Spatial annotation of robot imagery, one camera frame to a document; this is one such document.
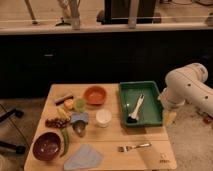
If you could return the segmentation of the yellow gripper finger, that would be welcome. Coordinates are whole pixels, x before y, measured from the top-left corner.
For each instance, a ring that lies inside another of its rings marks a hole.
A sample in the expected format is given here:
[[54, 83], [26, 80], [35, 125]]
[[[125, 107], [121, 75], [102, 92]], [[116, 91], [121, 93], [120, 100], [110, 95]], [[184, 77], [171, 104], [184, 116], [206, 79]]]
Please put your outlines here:
[[163, 124], [165, 126], [171, 125], [174, 122], [176, 116], [177, 116], [176, 112], [164, 110], [163, 111]]

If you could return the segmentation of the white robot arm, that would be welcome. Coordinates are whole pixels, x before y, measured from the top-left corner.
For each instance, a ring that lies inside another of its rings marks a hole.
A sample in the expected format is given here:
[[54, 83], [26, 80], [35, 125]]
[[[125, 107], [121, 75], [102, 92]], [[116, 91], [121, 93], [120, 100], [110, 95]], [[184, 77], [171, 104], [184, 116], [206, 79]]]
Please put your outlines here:
[[205, 84], [208, 78], [206, 67], [192, 63], [167, 73], [166, 87], [158, 96], [163, 106], [163, 125], [170, 125], [176, 118], [176, 109], [190, 102], [202, 112], [213, 117], [213, 88]]

